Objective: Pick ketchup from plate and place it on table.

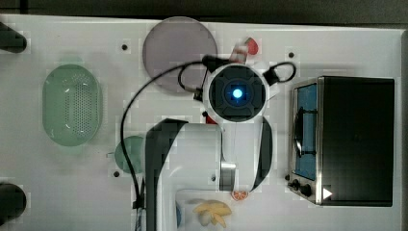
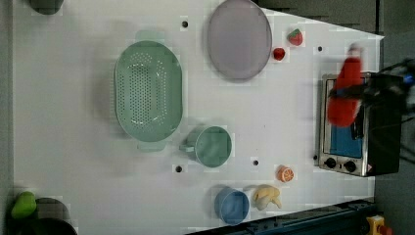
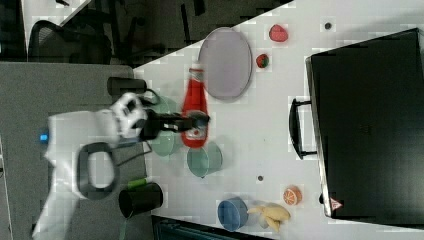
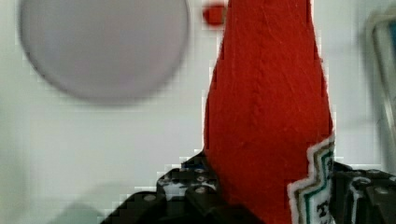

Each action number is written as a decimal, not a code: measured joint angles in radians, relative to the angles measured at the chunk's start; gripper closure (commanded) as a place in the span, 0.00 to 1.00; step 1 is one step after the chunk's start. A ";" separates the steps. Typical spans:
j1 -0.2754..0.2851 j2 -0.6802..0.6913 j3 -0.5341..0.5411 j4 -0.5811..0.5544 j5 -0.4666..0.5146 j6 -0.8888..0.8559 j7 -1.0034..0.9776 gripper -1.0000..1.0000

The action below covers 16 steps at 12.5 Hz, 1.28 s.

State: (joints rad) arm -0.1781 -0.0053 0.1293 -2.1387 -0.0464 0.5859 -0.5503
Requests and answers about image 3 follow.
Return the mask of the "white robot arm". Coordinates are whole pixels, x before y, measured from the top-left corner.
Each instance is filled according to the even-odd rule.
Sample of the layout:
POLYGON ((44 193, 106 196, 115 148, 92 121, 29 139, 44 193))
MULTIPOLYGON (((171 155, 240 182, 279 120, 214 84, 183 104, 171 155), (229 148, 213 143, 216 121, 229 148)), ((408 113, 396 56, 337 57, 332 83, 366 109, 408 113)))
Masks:
POLYGON ((34 240, 65 240, 81 200, 102 200, 117 187, 117 148, 157 137, 162 131, 193 134, 210 117, 201 110, 159 114, 140 94, 125 93, 107 109, 48 118, 45 158, 53 166, 51 188, 32 232, 34 240))

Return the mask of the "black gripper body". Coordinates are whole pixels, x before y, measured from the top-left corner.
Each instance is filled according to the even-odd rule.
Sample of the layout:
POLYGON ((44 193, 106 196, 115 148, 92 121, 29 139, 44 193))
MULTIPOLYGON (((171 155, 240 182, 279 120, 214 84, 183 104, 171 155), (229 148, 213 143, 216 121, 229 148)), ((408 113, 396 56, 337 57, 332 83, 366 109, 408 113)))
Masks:
POLYGON ((153 110, 146 111, 147 119, 139 134, 141 140, 153 140, 161 131, 169 131, 171 116, 169 114, 158 114, 153 110))

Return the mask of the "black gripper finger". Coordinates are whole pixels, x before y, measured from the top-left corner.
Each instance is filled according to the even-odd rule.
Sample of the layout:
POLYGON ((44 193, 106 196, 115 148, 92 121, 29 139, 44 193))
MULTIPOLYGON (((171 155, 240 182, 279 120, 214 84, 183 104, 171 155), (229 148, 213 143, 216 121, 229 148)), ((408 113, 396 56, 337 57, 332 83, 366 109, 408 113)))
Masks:
POLYGON ((196 127, 197 127, 197 125, 192 124, 192 123, 188 123, 188 124, 177 123, 177 124, 173 125, 172 129, 173 129, 174 132, 185 132, 185 131, 189 131, 191 129, 194 129, 196 127))
POLYGON ((210 117, 203 112, 189 112, 188 114, 175 113, 172 116, 172 119, 174 121, 185 121, 185 120, 190 120, 194 122, 196 121, 209 122, 210 121, 210 117))

